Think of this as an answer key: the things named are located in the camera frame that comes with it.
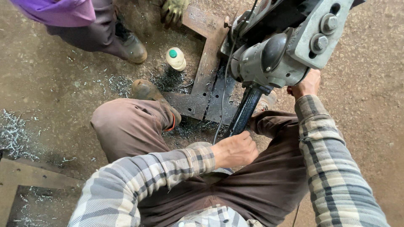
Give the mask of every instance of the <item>purple cloth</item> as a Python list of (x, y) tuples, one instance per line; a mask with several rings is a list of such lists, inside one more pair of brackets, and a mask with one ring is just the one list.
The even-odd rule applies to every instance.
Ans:
[(28, 18), (59, 26), (82, 27), (95, 21), (91, 0), (10, 0)]

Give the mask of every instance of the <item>person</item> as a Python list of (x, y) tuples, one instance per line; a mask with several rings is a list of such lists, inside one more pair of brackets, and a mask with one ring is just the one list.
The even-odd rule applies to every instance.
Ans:
[[(93, 114), (110, 164), (86, 182), (69, 226), (273, 227), (308, 191), (318, 226), (389, 226), (316, 96), (319, 84), (320, 71), (311, 70), (288, 87), (296, 114), (265, 110), (273, 102), (261, 98), (249, 127), (272, 141), (258, 154), (248, 131), (170, 151), (161, 131), (178, 126), (180, 115), (153, 84), (135, 81), (133, 99)], [(213, 184), (200, 176), (235, 166), (245, 167)]]
[[(117, 20), (112, 0), (10, 0), (50, 35), (85, 51), (101, 51), (133, 63), (147, 59), (138, 37)], [(181, 25), (189, 0), (159, 0), (162, 23)]]

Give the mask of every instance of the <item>shirt sleeve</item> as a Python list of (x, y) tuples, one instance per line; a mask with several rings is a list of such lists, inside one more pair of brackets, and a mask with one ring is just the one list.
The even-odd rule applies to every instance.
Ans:
[(299, 98), (295, 111), (317, 226), (389, 226), (319, 98)]
[(139, 226), (143, 198), (214, 169), (209, 147), (121, 158), (86, 182), (68, 226)]

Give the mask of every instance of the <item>hex bolt head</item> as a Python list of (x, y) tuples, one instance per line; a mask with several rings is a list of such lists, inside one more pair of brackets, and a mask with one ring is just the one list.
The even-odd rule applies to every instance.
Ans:
[(314, 41), (314, 47), (318, 50), (323, 50), (328, 46), (328, 39), (325, 36), (322, 36)]
[(326, 19), (324, 23), (324, 28), (327, 31), (332, 31), (338, 27), (338, 18), (337, 17), (330, 17)]

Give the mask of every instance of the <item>work glove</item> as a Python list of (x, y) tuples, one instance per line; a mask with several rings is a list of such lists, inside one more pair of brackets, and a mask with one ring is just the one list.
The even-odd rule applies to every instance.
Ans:
[(166, 0), (160, 12), (161, 23), (165, 24), (165, 28), (181, 26), (188, 4), (189, 0)]

